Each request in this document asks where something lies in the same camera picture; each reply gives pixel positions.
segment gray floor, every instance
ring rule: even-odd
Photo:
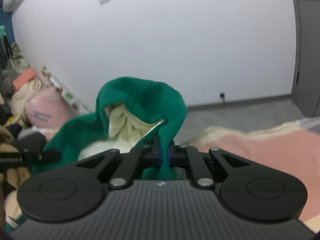
[[[211,125],[250,132],[302,118],[303,114],[290,99],[247,106],[193,110],[187,114],[174,140],[176,144],[183,143],[198,136]]]

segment green fabric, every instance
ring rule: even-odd
[[[138,144],[152,143],[156,135],[161,138],[163,165],[160,169],[149,168],[143,179],[176,179],[167,163],[167,147],[179,131],[187,109],[181,95],[169,85],[131,77],[121,77],[107,82],[100,90],[96,112],[82,115],[66,122],[46,145],[44,150],[56,149],[62,153],[59,163],[34,166],[32,174],[65,165],[78,160],[80,151],[94,141],[108,137],[109,120],[106,106],[123,102],[129,112],[146,123],[164,121],[148,133]]]

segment white wall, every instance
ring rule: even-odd
[[[13,28],[31,66],[92,109],[123,75],[167,82],[188,105],[291,92],[292,0],[24,0]]]

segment pink fabric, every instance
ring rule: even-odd
[[[31,124],[37,128],[59,129],[74,117],[67,103],[55,88],[42,90],[25,104]]]
[[[305,130],[265,140],[230,135],[194,146],[202,152],[208,152],[211,147],[219,147],[294,175],[304,183],[308,191],[307,204],[300,220],[305,222],[320,214],[320,136]]]

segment gray baseboard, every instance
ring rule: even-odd
[[[187,108],[189,111],[197,111],[197,110],[207,110],[207,109],[223,108],[223,107],[255,105],[255,104],[261,104],[261,103],[281,101],[285,99],[291,99],[291,94],[275,96],[275,97],[239,100],[239,101],[232,101],[232,102],[225,102],[225,103],[215,103],[215,104],[200,105],[200,106],[188,106]]]

